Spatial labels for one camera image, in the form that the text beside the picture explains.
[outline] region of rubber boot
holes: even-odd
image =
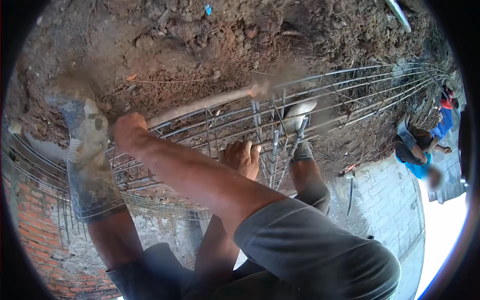
[[[67,172],[77,220],[90,223],[126,210],[105,154],[108,121],[85,82],[60,79],[45,100],[63,113],[70,134]]]
[[[303,122],[303,118],[309,112],[311,112],[315,106],[317,106],[317,99],[312,99],[309,101],[301,102],[295,105],[292,105],[290,110],[286,113],[285,118],[293,117],[289,120],[284,121],[286,133],[292,133],[300,129]]]
[[[409,150],[415,146],[417,140],[413,135],[408,131],[407,124],[410,118],[407,114],[404,114],[396,125],[396,133],[402,138],[403,143],[408,147]]]
[[[303,122],[303,118],[309,112],[311,112],[315,106],[317,106],[317,99],[312,99],[309,101],[301,102],[295,105],[292,105],[290,110],[285,115],[285,118],[297,116],[292,119],[284,121],[285,130],[287,133],[292,133],[300,129]],[[293,158],[290,163],[299,161],[299,160],[313,160],[312,151],[308,146],[307,142],[301,142],[298,144],[297,149],[293,154]]]

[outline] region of soil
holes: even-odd
[[[35,139],[68,147],[61,113],[44,101],[58,76],[87,81],[110,122],[138,111],[159,112],[274,74],[298,78],[411,55],[448,69],[435,55],[430,16],[406,9],[406,34],[383,1],[213,0],[211,15],[199,0],[56,0],[38,19],[18,59],[8,116]],[[329,175],[392,152],[392,129],[409,110],[435,126],[431,95],[332,132],[313,142]]]

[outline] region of worker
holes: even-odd
[[[453,90],[449,89],[446,84],[442,85],[442,89],[444,92],[440,93],[440,105],[445,109],[458,108],[458,101],[453,98]]]
[[[395,156],[415,177],[427,181],[427,190],[435,192],[442,186],[443,174],[436,166],[431,165],[432,150],[450,154],[452,149],[440,146],[438,135],[432,137],[430,132],[418,128],[409,131],[408,121],[407,114],[398,121]]]
[[[214,214],[194,271],[183,268],[166,243],[144,251],[105,153],[107,119],[86,84],[61,83],[46,101],[59,107],[69,127],[73,209],[126,299],[386,299],[394,294],[399,261],[380,242],[355,236],[326,217],[330,195],[306,143],[289,165],[299,192],[292,199],[255,181],[260,147],[250,141],[228,144],[220,164],[150,134],[143,116],[132,113],[112,128],[116,149]],[[233,272],[239,248],[248,261]]]

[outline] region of shorts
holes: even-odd
[[[392,296],[400,279],[396,257],[380,242],[352,235],[308,204],[330,197],[326,187],[304,192],[300,199],[274,202],[243,221],[234,241],[249,259],[220,288],[183,268],[166,243],[107,274],[130,300]]]

